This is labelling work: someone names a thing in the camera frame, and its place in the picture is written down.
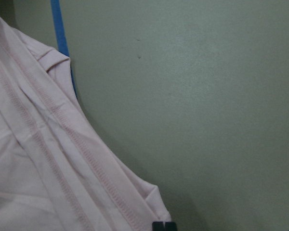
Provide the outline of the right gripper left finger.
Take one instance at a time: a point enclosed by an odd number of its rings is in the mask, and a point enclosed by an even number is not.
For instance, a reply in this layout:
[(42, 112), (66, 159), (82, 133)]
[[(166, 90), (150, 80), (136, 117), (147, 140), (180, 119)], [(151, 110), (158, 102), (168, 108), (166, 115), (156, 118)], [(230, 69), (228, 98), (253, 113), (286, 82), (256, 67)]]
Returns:
[(164, 222), (163, 221), (154, 221), (152, 223), (152, 231), (164, 231)]

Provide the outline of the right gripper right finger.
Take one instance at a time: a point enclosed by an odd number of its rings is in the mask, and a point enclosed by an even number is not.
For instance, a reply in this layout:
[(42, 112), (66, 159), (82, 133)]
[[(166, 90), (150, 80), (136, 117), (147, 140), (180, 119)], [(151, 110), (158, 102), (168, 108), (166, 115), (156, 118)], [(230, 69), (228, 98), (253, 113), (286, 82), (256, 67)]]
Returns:
[(165, 231), (177, 231), (175, 222), (165, 222)]

